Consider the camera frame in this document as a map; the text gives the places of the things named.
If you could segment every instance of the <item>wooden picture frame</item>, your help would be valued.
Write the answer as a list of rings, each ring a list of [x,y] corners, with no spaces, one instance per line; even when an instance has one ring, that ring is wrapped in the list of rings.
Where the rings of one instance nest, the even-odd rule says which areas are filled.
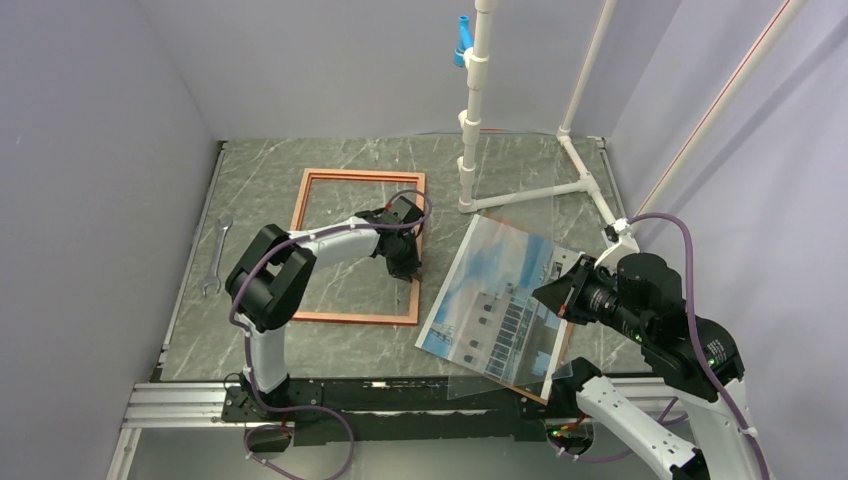
[[[409,183],[410,188],[414,186],[419,192],[425,193],[425,182],[423,173],[415,172],[388,172],[374,170],[335,170],[329,168],[307,168],[303,171],[303,180],[300,182],[300,190],[297,194],[297,203],[294,207],[291,230],[301,230],[303,217],[306,214],[306,206],[309,201],[309,190],[315,180],[348,180],[361,182],[397,182]],[[424,209],[424,199],[419,195],[415,204]],[[418,237],[418,252],[421,254],[421,236]],[[293,319],[310,322],[337,322],[337,323],[360,323],[376,325],[418,325],[418,301],[421,295],[421,284],[412,279],[409,287],[409,312],[406,315],[380,315],[362,313],[337,313],[337,312],[295,312]]]

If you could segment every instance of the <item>gray marble tabletop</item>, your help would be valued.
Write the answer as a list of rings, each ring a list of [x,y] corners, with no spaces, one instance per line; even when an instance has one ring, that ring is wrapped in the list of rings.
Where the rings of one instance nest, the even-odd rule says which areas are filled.
[[[575,147],[618,213],[608,172],[592,139]],[[459,135],[385,139],[239,140],[225,145],[222,164],[169,340],[162,379],[209,380],[239,371],[243,363],[240,330],[227,320],[230,298],[222,290],[204,298],[203,278],[215,242],[217,218],[234,219],[221,258],[225,279],[264,225],[289,229],[304,168],[398,170],[426,174],[435,205],[423,237],[418,327],[290,322],[286,362],[296,376],[407,376],[466,373],[461,367],[417,349],[415,339],[445,279],[472,218],[456,209]],[[577,180],[577,172],[553,136],[484,135],[478,147],[479,197],[550,187]],[[304,227],[318,227],[377,208],[408,185],[316,181],[310,191]],[[561,195],[492,209],[566,246],[592,255],[604,248],[602,221],[585,194]],[[301,305],[309,311],[403,314],[408,285],[385,273],[382,259],[361,259],[316,272]],[[585,356],[606,372],[641,372],[647,365],[635,344],[597,325],[576,326],[567,357]]]

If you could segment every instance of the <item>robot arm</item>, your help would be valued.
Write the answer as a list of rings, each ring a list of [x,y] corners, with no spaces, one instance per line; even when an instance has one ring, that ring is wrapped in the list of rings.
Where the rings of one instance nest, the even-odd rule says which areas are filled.
[[[698,447],[618,395],[609,379],[585,359],[572,363],[574,377],[555,381],[553,398],[570,395],[581,411],[610,428],[660,478],[760,478],[746,432],[740,431],[729,405],[696,360],[680,275],[653,254],[631,253],[615,264],[609,255],[602,258],[606,264],[599,266],[600,259],[584,255],[567,274],[533,296],[561,318],[581,325],[600,322],[639,343],[645,361],[672,387],[689,414]],[[696,324],[713,373],[747,412],[744,366],[733,338],[711,320],[696,317]]]
[[[274,275],[267,267],[260,270],[238,307],[237,320],[250,332],[248,354],[256,390],[264,403],[272,407],[289,404],[285,327],[300,306],[312,272],[346,260],[381,255],[386,258],[392,277],[411,281],[421,267],[415,233],[411,228],[381,229],[380,225],[410,224],[423,216],[424,212],[413,202],[399,197],[386,208],[358,212],[328,227],[285,232],[276,225],[266,225],[259,231],[227,277],[225,287],[233,298],[266,253],[291,238],[308,238],[272,257],[269,263],[279,266],[279,273]],[[252,396],[249,373],[245,365],[239,380],[242,390]]]

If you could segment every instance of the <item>gray wall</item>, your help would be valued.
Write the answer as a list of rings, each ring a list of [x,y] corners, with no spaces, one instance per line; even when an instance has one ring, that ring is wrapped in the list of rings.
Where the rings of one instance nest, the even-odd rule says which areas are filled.
[[[2,2],[0,478],[104,477],[214,157],[135,2]]]
[[[612,136],[631,214],[781,3],[681,5]],[[741,348],[777,478],[848,477],[846,7],[807,4],[657,207],[692,229],[697,311]],[[657,225],[641,245],[681,268]]]
[[[221,138],[458,131],[472,0],[140,0]],[[484,127],[553,133],[601,0],[500,2]],[[619,2],[575,134],[608,135],[680,0]]]

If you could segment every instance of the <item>purple cable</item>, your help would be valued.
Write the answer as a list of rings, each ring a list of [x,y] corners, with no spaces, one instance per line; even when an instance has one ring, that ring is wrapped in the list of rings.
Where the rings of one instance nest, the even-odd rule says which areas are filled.
[[[404,224],[400,224],[400,225],[379,225],[379,224],[372,224],[372,223],[357,224],[357,225],[352,225],[352,226],[350,224],[336,225],[336,226],[329,227],[329,228],[326,228],[324,230],[321,230],[321,231],[315,233],[314,238],[322,238],[322,237],[326,237],[327,235],[332,235],[334,233],[343,232],[343,231],[351,230],[351,229],[353,229],[353,230],[361,230],[361,229],[367,229],[367,230],[402,230],[402,229],[408,229],[408,228],[415,228],[416,226],[423,225],[423,223],[428,218],[430,218],[430,214],[433,211],[433,203],[430,201],[430,198],[427,195],[425,195],[423,192],[419,192],[418,190],[413,190],[413,189],[400,190],[397,193],[395,193],[394,195],[392,195],[392,197],[389,199],[388,203],[391,204],[398,197],[400,197],[401,195],[403,195],[405,193],[414,193],[416,195],[420,195],[421,198],[424,199],[424,203],[427,205],[427,210],[425,210],[423,217],[419,218],[418,220],[416,220],[414,222],[404,223]],[[238,321],[238,318],[237,318],[237,316],[238,316],[238,306],[241,305],[241,301],[242,301],[242,299],[244,299],[244,295],[245,295],[245,292],[247,292],[248,285],[250,285],[250,283],[254,279],[256,279],[256,276],[259,274],[259,272],[263,268],[265,268],[265,266],[268,264],[268,262],[271,260],[271,258],[274,255],[276,255],[277,253],[279,253],[280,251],[290,247],[291,245],[294,245],[295,243],[299,243],[299,242],[302,242],[304,240],[309,240],[310,237],[311,237],[311,235],[301,235],[300,237],[290,238],[290,239],[286,240],[285,242],[283,242],[283,243],[277,245],[276,247],[272,248],[271,250],[269,250],[268,253],[266,253],[259,260],[259,262],[256,263],[256,265],[253,267],[253,269],[247,275],[247,278],[245,278],[244,283],[242,283],[238,292],[236,292],[236,296],[233,297],[233,304],[230,307],[228,320],[231,324],[241,328],[245,332],[245,336],[244,336],[244,363],[245,363],[245,365],[247,366],[247,369],[248,369],[250,386],[253,390],[253,398],[256,400],[256,403],[259,404],[260,407],[262,407],[267,412],[275,412],[275,413],[299,412],[299,411],[304,411],[304,410],[312,410],[312,411],[323,412],[323,413],[326,413],[326,414],[330,415],[331,417],[335,418],[336,420],[338,420],[342,424],[342,426],[345,428],[345,430],[347,431],[347,436],[350,439],[350,448],[348,449],[347,459],[345,460],[344,465],[342,465],[342,467],[336,473],[327,477],[327,480],[335,480],[335,479],[341,477],[344,474],[344,472],[347,471],[348,468],[350,468],[351,463],[353,463],[353,447],[354,447],[354,442],[356,440],[353,436],[353,430],[350,428],[350,424],[338,412],[331,410],[329,408],[326,408],[326,407],[320,407],[320,406],[317,406],[317,405],[300,405],[300,406],[295,406],[295,407],[279,408],[279,407],[272,407],[272,406],[266,404],[262,400],[262,397],[259,395],[259,391],[257,390],[257,386],[256,386],[256,375],[253,373],[253,356],[250,352],[250,336],[249,336],[250,335],[250,327],[240,323]],[[286,470],[283,470],[279,466],[277,466],[277,465],[275,465],[271,462],[268,462],[265,459],[259,458],[253,452],[250,451],[250,445],[248,443],[248,440],[250,439],[250,436],[253,433],[255,433],[256,431],[259,431],[259,430],[271,430],[271,429],[278,429],[278,428],[282,428],[284,431],[289,431],[289,429],[286,428],[285,426],[280,427],[280,426],[277,426],[277,425],[262,425],[262,426],[251,429],[247,433],[247,435],[244,436],[244,449],[247,452],[247,456],[248,456],[248,458],[251,458],[251,459],[261,463],[262,465],[270,468],[271,470],[279,473],[280,475],[283,475],[284,477],[288,477],[292,480],[304,480],[303,478],[298,477],[298,476],[296,476],[292,473],[289,473]]]
[[[680,423],[680,422],[682,422],[683,420],[686,420],[686,418],[685,418],[685,417],[686,417],[686,414],[683,414],[683,415],[681,415],[681,416],[679,416],[679,417],[677,417],[677,418],[675,418],[675,419],[673,419],[673,420],[669,420],[668,422],[664,422],[666,415],[668,415],[668,412],[670,412],[670,411],[671,411],[671,407],[673,407],[675,403],[677,403],[677,397],[673,397],[673,398],[671,399],[671,401],[670,401],[670,402],[668,402],[668,405],[666,405],[665,410],[663,410],[663,411],[662,411],[662,413],[660,414],[660,416],[659,416],[659,417],[657,417],[657,422],[658,422],[660,425],[671,425],[671,423],[670,423],[670,422]],[[609,463],[609,462],[617,462],[617,461],[619,461],[619,460],[621,460],[621,459],[623,459],[623,458],[627,458],[627,456],[629,456],[631,453],[633,453],[633,450],[631,450],[631,449],[629,449],[629,448],[628,448],[628,449],[623,450],[623,451],[621,451],[620,453],[616,453],[615,455],[612,455],[612,456],[610,456],[610,457],[589,457],[589,458],[583,458],[583,457],[581,457],[581,456],[579,456],[579,455],[573,455],[573,454],[570,454],[570,453],[566,452],[566,451],[565,451],[565,449],[563,449],[562,451],[560,451],[560,448],[561,448],[561,447],[557,447],[557,446],[554,444],[554,442],[552,442],[552,441],[551,441],[551,437],[547,437],[547,439],[548,439],[548,445],[550,445],[550,446],[551,446],[551,448],[553,448],[553,449],[557,452],[557,455],[565,455],[566,457],[568,457],[568,458],[570,458],[570,459],[574,460],[575,462],[579,462],[579,463]]]
[[[683,223],[682,220],[668,213],[644,213],[642,215],[636,215],[629,219],[628,222],[630,224],[634,224],[649,218],[668,220],[669,222],[677,225],[677,228],[680,229],[680,233],[683,234],[683,246],[686,252],[686,317],[689,322],[689,336],[692,338],[692,349],[695,351],[695,357],[698,359],[698,364],[701,366],[701,369],[707,375],[710,383],[713,387],[715,387],[725,403],[727,403],[728,408],[730,408],[730,411],[736,418],[736,423],[739,424],[739,428],[743,431],[748,430],[750,426],[745,420],[745,416],[742,414],[739,406],[736,405],[736,402],[733,401],[730,393],[724,388],[724,385],[721,384],[721,381],[718,377],[716,377],[715,373],[713,373],[712,368],[710,368],[710,365],[707,362],[707,357],[704,355],[704,351],[701,348],[701,338],[698,334],[698,324],[695,320],[695,254],[692,246],[692,234],[689,232],[689,228],[686,227],[686,224]],[[748,439],[748,443],[751,445],[751,450],[754,452],[754,457],[757,459],[757,465],[760,467],[760,476],[763,480],[769,480],[768,465],[766,464],[766,457],[763,454],[763,450],[760,448],[760,443],[749,433],[745,433],[745,438]]]

